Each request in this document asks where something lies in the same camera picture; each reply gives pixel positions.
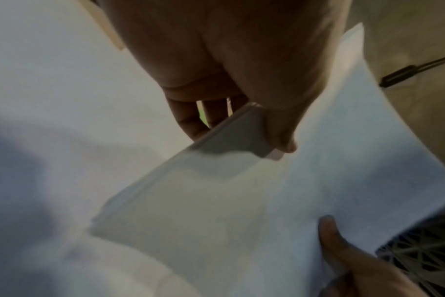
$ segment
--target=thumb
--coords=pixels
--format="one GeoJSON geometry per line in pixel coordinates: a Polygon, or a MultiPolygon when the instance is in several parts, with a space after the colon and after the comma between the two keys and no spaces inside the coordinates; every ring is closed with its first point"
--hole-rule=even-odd
{"type": "Polygon", "coordinates": [[[271,146],[285,153],[296,151],[294,131],[308,106],[303,103],[284,110],[265,110],[265,131],[271,146]]]}
{"type": "Polygon", "coordinates": [[[348,243],[338,231],[335,219],[326,216],[319,222],[319,239],[324,251],[340,261],[352,273],[383,274],[390,272],[390,266],[376,257],[348,243]]]}

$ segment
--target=black cord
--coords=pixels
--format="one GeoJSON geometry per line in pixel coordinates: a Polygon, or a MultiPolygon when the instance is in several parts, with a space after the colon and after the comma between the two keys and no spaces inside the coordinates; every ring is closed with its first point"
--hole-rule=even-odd
{"type": "Polygon", "coordinates": [[[425,63],[420,66],[409,65],[383,77],[379,83],[379,86],[382,88],[388,88],[390,86],[398,84],[399,82],[409,79],[410,77],[413,77],[420,72],[430,70],[443,64],[445,64],[445,57],[439,60],[425,63]]]}

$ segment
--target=white paper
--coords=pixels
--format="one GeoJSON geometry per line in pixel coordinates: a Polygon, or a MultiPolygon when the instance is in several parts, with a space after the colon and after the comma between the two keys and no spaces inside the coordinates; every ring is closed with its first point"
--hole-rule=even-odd
{"type": "Polygon", "coordinates": [[[167,265],[202,295],[316,296],[326,284],[317,221],[373,252],[445,206],[445,167],[403,124],[343,37],[298,151],[271,151],[249,107],[114,197],[92,232],[167,265]]]}

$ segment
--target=hand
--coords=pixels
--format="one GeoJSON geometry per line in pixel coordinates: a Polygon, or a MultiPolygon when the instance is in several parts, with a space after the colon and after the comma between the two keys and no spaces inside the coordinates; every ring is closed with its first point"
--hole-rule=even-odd
{"type": "Polygon", "coordinates": [[[426,294],[396,267],[355,248],[338,232],[335,220],[319,223],[324,252],[345,265],[350,273],[333,281],[322,297],[426,297],[426,294]]]}
{"type": "Polygon", "coordinates": [[[294,130],[324,90],[351,0],[99,0],[192,139],[247,101],[266,109],[269,142],[294,130]]]}

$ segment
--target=concrete floor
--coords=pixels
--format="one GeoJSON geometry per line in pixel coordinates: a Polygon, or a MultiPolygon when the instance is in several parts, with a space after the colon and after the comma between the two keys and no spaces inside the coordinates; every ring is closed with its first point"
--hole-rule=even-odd
{"type": "MultiPolygon", "coordinates": [[[[365,57],[377,80],[445,57],[445,0],[354,0],[348,28],[365,26],[365,57]]],[[[422,142],[445,164],[445,65],[384,90],[422,142]]]]}

